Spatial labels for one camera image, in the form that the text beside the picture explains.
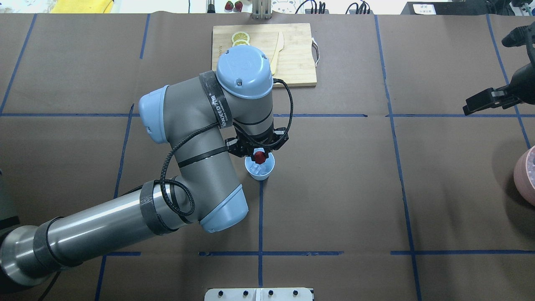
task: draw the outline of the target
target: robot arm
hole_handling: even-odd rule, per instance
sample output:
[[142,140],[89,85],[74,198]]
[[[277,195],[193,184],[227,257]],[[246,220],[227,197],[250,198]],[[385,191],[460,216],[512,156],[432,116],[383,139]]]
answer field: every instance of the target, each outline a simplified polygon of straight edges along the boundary
[[[273,128],[272,87],[267,57],[238,46],[221,55],[217,73],[143,96],[140,115],[152,139],[183,144],[173,149],[181,175],[163,180],[163,172],[160,181],[101,205],[12,230],[0,240],[0,285],[29,288],[53,272],[193,222],[207,232],[240,222],[248,207],[229,152],[254,157],[261,145],[269,156],[288,139],[286,128]],[[232,125],[237,138],[223,140],[217,127]]]
[[519,47],[526,45],[530,63],[518,69],[511,83],[498,89],[488,88],[466,100],[463,107],[466,116],[487,108],[504,109],[519,103],[535,104],[535,22],[530,26],[513,29],[502,40],[505,47]]

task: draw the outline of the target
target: light blue cup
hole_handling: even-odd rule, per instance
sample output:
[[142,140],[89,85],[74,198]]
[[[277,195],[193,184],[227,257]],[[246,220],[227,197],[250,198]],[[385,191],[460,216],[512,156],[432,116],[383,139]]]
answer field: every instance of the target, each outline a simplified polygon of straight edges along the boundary
[[[263,152],[263,148],[255,148],[253,153],[258,151]],[[251,157],[245,158],[245,169],[249,172],[253,179],[262,181],[269,177],[273,168],[275,167],[275,157],[273,153],[269,154],[269,157],[266,158],[266,161],[262,164],[256,164],[255,161],[251,160]]]

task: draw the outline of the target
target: strawberry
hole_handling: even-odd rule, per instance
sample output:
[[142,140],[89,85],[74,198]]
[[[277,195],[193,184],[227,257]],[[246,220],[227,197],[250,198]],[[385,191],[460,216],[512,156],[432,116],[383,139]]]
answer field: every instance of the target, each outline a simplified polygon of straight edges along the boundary
[[232,2],[227,1],[227,4],[225,5],[225,10],[231,11],[234,8],[234,4]]
[[241,9],[243,8],[243,3],[241,3],[241,1],[236,1],[234,3],[234,7],[236,8],[237,11],[241,12]]

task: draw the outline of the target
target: white mounting plate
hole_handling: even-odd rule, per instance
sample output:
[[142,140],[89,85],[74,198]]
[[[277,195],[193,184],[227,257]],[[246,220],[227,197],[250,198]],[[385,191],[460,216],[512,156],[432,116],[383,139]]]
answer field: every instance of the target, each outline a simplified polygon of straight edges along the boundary
[[204,295],[204,301],[314,301],[313,292],[313,289],[307,288],[209,289]]

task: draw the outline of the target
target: red object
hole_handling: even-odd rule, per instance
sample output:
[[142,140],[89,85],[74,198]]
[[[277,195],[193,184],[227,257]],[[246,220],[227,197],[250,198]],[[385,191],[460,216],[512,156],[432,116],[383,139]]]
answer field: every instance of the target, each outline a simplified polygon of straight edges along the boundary
[[241,12],[241,9],[243,8],[243,3],[241,3],[241,1],[236,1],[234,3],[234,7],[236,8],[237,11]]
[[255,152],[255,163],[262,164],[264,162],[266,162],[266,154],[264,154],[264,152],[261,152],[260,150],[258,152]]
[[225,5],[225,10],[231,11],[234,8],[234,4],[232,2],[227,1],[227,4]]

